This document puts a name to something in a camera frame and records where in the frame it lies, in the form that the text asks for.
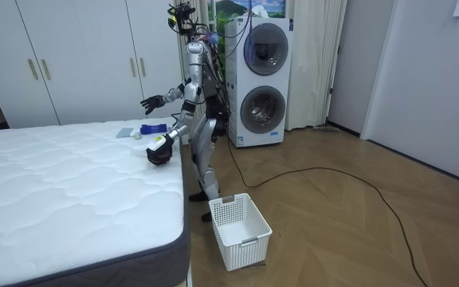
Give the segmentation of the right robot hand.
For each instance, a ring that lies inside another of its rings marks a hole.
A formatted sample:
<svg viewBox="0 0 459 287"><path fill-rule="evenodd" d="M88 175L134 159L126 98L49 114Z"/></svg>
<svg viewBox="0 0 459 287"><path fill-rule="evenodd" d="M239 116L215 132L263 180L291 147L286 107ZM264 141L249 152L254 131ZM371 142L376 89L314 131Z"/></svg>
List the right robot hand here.
<svg viewBox="0 0 459 287"><path fill-rule="evenodd" d="M141 100L140 104L144 108L145 114L149 115L155 109L163 107L166 104L166 101L162 95L155 95L148 97L145 100Z"/></svg>

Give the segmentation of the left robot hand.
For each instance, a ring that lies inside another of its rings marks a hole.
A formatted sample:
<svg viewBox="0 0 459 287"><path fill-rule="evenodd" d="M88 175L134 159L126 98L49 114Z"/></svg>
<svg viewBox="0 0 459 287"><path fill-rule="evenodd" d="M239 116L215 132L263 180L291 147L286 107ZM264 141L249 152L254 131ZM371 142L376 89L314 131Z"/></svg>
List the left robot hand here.
<svg viewBox="0 0 459 287"><path fill-rule="evenodd" d="M160 166L168 163L173 154L173 139L164 134L155 137L146 148L147 159L155 166Z"/></svg>

